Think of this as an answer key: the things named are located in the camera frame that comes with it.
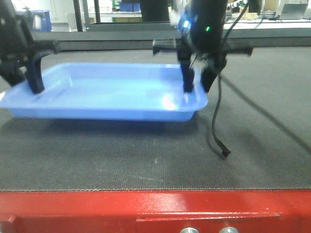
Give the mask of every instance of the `blue plastic tray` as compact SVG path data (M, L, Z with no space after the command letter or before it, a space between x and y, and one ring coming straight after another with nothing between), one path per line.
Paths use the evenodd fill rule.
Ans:
M183 93L179 65L67 63L42 77L42 93L23 82L0 94L0 107L16 117L187 121L207 105L198 72Z

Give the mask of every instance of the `gray mat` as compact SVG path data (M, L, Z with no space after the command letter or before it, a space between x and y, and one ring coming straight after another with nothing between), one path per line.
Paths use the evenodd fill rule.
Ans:
M228 57L224 75L301 143L311 144L311 48L256 49ZM64 53L70 61L176 63L150 51ZM8 86L0 81L0 91ZM217 100L185 123L17 119L0 110L0 190L311 188L311 154L224 84L217 132L232 154L206 141Z

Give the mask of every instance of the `black cable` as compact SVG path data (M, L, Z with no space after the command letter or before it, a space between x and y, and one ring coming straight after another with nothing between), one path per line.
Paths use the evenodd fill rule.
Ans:
M260 24L262 24L262 22L263 22L263 17L261 18L260 23L259 23L259 24L257 24L257 25L256 25L256 27L254 27L253 29L256 29L257 27L259 27L259 25L260 25Z
M242 18L242 16L246 12L246 9L248 8L248 6L249 6L249 0L247 1L244 9L241 11L239 16L236 18L236 20L233 22L233 24L230 26L230 28L226 32L226 34L225 34L225 36L224 36L224 38L220 44L220 47L219 47L219 54L222 52L222 49L224 48L224 45L225 45L225 43L228 39L228 36L231 33L232 29L238 23L238 21ZM213 120L212 120L212 135L213 135L213 138L214 138L215 142L217 143L217 145L222 149L222 155L224 157L227 157L231 153L231 151L222 143L222 141L219 140L219 138L216 135L216 130L215 130L216 118L217 118L217 114L218 114L220 104L221 104L221 100L222 100L222 86L221 86L222 77L220 75L219 70L214 70L214 71L216 72L216 74L218 74L218 101L216 104L216 108L215 108L215 112L214 112L214 116L213 116Z
M198 55L196 55L195 56L195 58L194 58L194 60L193 60L193 62L190 64L190 66L189 66L189 70L192 68L192 66L193 66L193 64L194 64L194 62L195 62L195 60L196 60L196 58L198 57Z
M223 46L225 45L226 40L228 39L229 34L231 33L232 29L235 27L235 25L237 25L238 21L242 18L242 16L244 15L244 13L246 12L248 6L249 6L249 0L247 1L245 7L243 8L243 10L241 11L241 13L239 14L239 16L236 18L236 20L233 22L233 24L231 25L231 27L228 29L228 31L226 32L223 41L222 41L222 45L221 48L223 48Z
M212 120L212 134L213 134L215 142L222 149L222 155L224 157L228 157L231 151L218 139L216 135L216 131L215 131L216 117L217 117L217 114L220 108L221 101L222 101L222 76L219 74L218 75L218 100L217 100L217 104L216 104L216 108L215 108L215 112L214 112L214 116Z

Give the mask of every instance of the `metal knob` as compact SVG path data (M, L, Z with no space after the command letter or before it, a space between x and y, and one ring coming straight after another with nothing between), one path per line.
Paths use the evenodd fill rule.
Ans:
M226 227L220 230L219 233L239 233L239 231L234 227Z
M199 231L192 227L187 227L185 229L182 229L180 233L199 233Z

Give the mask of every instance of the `robotic arm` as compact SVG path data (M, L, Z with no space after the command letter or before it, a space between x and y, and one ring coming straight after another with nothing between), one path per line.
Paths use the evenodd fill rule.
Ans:
M225 14L228 7L227 0L191 0L177 25L178 30L181 32L181 38L178 40L178 43L174 41L172 48L169 46L169 41L154 41L154 54L160 50L177 50L177 58L181 67L185 93L193 91L194 71L191 68L192 54L195 53L196 57L206 61L206 66L202 69L201 73L201 84L206 92L209 92L217 76L219 76L220 87L220 73L226 66L226 56L228 53L252 54L253 48L251 46L227 43L227 38L234 25L246 11L250 2L261 6L259 1L248 0L240 16L223 36ZM222 149L223 156L227 157L230 151L217 138L215 133L215 120L220 101L221 94L219 93L217 107L212 121L212 134L215 142Z

